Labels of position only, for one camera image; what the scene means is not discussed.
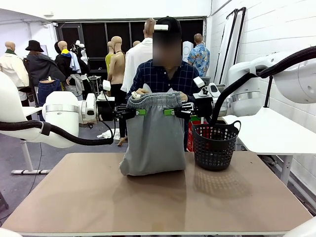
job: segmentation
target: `blue floral shirt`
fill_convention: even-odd
[[[202,43],[192,49],[188,56],[188,61],[196,67],[200,77],[206,76],[206,72],[209,67],[209,56],[210,53],[208,49]]]

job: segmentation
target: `black jacket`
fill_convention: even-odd
[[[44,54],[29,54],[26,58],[28,63],[25,66],[34,86],[38,86],[40,80],[47,79],[49,76],[60,81],[66,80],[66,77],[50,57]]]
[[[68,78],[71,74],[77,74],[77,72],[73,71],[70,68],[71,57],[59,54],[56,56],[55,62],[59,70],[65,75],[66,78]],[[80,58],[78,58],[78,63],[80,66],[81,74],[86,74],[90,71],[86,63]]]

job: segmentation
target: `basket handle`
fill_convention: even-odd
[[[239,123],[239,129],[238,129],[238,131],[240,131],[240,129],[241,129],[241,122],[240,122],[239,120],[233,122],[231,125],[235,126],[235,123],[237,123],[237,122]]]

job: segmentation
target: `baseball cap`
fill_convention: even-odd
[[[168,25],[167,31],[155,31],[154,42],[159,44],[172,44],[173,42],[181,39],[182,30],[178,20],[173,17],[163,17],[157,20],[156,25]]]

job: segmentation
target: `plaid shirt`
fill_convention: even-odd
[[[170,80],[166,70],[163,67],[153,66],[153,60],[151,59],[138,66],[133,85],[126,96],[126,100],[129,99],[133,91],[143,88],[144,83],[146,83],[153,93],[167,92],[172,88],[175,91],[185,93],[188,96],[188,102],[192,102],[194,101],[193,94],[199,92],[193,81],[196,77],[198,77],[197,69],[182,61],[182,65],[178,67]]]

